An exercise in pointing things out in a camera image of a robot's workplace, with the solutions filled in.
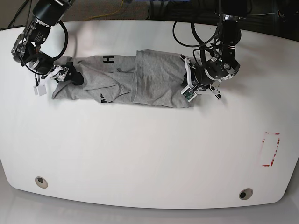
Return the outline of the black robot arm image-left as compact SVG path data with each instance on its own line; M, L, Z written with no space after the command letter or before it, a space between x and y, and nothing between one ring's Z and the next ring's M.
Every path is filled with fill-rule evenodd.
M73 0L38 1L33 9L32 21L26 25L12 48L14 60L35 74L36 87L45 85L52 78L57 82L70 81L73 85L84 83L82 74L76 71L72 62L54 64L67 48L69 35L61 19L73 3ZM64 46L56 57L50 57L41 51L41 46L48 38L51 28L57 24L64 31Z

